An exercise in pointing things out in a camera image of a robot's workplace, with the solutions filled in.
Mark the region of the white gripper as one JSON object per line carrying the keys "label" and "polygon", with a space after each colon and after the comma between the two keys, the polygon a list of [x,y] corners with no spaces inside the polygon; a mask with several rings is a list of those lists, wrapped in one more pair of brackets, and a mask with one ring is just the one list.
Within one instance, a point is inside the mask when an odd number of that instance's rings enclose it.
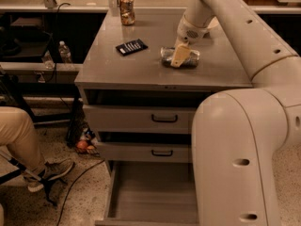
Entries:
{"label": "white gripper", "polygon": [[187,44],[198,42],[208,32],[209,29],[207,27],[196,27],[190,24],[186,18],[182,16],[177,28],[177,39],[175,41],[175,46],[177,47],[175,48],[171,59],[171,66],[179,68],[190,56],[190,48]]}

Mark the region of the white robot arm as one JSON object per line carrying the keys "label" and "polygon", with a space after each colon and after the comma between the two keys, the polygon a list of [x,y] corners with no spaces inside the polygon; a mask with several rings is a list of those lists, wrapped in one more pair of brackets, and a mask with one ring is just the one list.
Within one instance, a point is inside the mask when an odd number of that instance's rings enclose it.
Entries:
{"label": "white robot arm", "polygon": [[189,31],[217,19],[252,86],[198,107],[192,158],[200,226],[281,226],[272,157],[301,141],[300,57],[243,0],[190,0],[171,60],[190,56]]}

